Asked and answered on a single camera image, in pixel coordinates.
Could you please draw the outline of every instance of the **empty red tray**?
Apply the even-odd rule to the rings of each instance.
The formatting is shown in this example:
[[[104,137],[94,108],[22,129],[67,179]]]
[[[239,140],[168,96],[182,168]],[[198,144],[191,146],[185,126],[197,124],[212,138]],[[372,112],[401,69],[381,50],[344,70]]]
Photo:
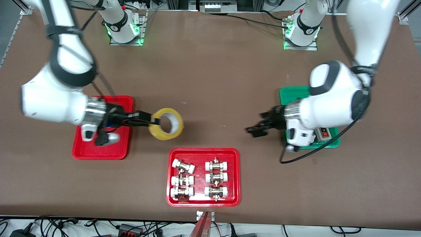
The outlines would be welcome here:
[[[205,187],[211,184],[206,183],[205,174],[209,171],[205,170],[205,162],[215,159],[220,162],[227,162],[228,181],[223,182],[220,186],[228,188],[228,196],[218,199],[216,202],[213,198],[205,196]],[[191,163],[196,166],[193,176],[195,178],[194,185],[195,195],[190,197],[188,201],[178,201],[170,196],[171,177],[178,175],[179,171],[172,167],[174,159],[182,160],[184,163]],[[234,148],[174,148],[168,159],[168,177],[167,177],[167,203],[172,207],[234,207],[240,203],[240,156]]]
[[[117,95],[117,104],[123,106],[125,112],[132,112],[133,98],[128,95]],[[112,96],[105,96],[105,100],[115,103]],[[128,150],[130,127],[122,126],[114,131],[120,135],[120,141],[107,146],[95,146],[95,138],[90,142],[82,141],[80,126],[76,128],[75,140],[73,141],[72,156],[78,160],[120,160]]]

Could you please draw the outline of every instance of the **white cap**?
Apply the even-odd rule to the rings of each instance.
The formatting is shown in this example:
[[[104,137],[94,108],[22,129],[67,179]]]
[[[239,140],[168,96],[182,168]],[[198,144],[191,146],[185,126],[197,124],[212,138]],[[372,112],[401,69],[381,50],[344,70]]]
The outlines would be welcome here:
[[[209,187],[205,187],[205,196],[209,196]]]
[[[177,166],[177,162],[178,162],[179,160],[178,159],[174,159],[174,161],[173,161],[173,168],[175,168],[176,166]]]
[[[207,183],[211,182],[211,174],[205,174],[205,179]]]
[[[222,162],[222,170],[225,171],[228,169],[228,165],[226,163],[226,161]]]
[[[222,187],[222,196],[223,197],[228,196],[228,188],[227,187]]]
[[[195,177],[194,176],[189,176],[189,185],[193,185],[195,183]]]
[[[175,188],[171,188],[171,197],[176,197],[176,189]]]
[[[209,171],[209,164],[210,164],[209,162],[205,162],[205,170],[206,171]]]
[[[176,176],[171,177],[171,185],[175,185],[176,184]]]
[[[224,182],[228,181],[228,173],[227,172],[222,172],[222,178]]]
[[[189,197],[192,197],[195,195],[195,189],[193,187],[189,187]]]
[[[195,166],[191,164],[187,173],[192,174],[194,172],[194,170],[195,170]]]

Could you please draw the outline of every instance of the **brown tabletop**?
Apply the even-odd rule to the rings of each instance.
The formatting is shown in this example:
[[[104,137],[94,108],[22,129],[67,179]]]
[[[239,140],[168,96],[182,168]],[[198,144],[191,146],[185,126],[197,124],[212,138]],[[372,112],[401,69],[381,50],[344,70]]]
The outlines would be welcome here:
[[[89,15],[77,12],[82,23]],[[279,24],[263,14],[241,16]],[[345,17],[339,20],[353,45]],[[176,109],[183,133],[163,142],[136,128],[125,159],[74,160],[75,126],[32,120],[19,110],[20,86],[45,64],[51,45],[34,11],[23,17],[0,69],[1,214],[193,221],[200,209],[216,211],[220,222],[420,228],[421,60],[407,25],[393,22],[366,118],[338,148],[281,165],[280,133],[251,138],[244,128],[280,103],[279,88],[308,85],[315,66],[346,61],[330,16],[318,51],[284,50],[277,28],[198,12],[158,12],[141,47],[109,46],[100,23],[97,15],[84,38],[116,93],[151,113]],[[96,94],[91,86],[84,91]],[[168,206],[174,147],[238,149],[241,203]]]

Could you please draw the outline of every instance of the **yellow tape roll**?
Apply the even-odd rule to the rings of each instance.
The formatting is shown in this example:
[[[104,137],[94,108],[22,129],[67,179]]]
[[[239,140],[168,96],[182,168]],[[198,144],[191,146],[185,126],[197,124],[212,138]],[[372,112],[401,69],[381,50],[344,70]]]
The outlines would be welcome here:
[[[162,116],[170,120],[171,131],[170,133],[166,133],[161,129],[160,125],[150,124],[149,132],[152,134],[152,136],[161,141],[166,141],[178,137],[184,128],[181,115],[172,108],[163,108],[152,114],[152,117],[156,119],[159,119]]]

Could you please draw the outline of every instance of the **green tray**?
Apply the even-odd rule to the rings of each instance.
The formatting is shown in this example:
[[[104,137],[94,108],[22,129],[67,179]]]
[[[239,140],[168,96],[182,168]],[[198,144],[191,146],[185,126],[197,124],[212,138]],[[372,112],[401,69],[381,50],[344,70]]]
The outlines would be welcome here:
[[[288,86],[284,87],[279,91],[279,97],[281,98],[281,105],[287,105],[295,100],[300,100],[306,98],[310,95],[310,90],[308,86]],[[330,134],[332,137],[335,137],[339,134],[337,127],[329,128]],[[325,144],[326,142],[314,142],[309,146],[300,147],[300,149],[316,149],[321,145]],[[340,138],[336,141],[332,142],[330,145],[326,146],[325,148],[335,148],[341,144]]]

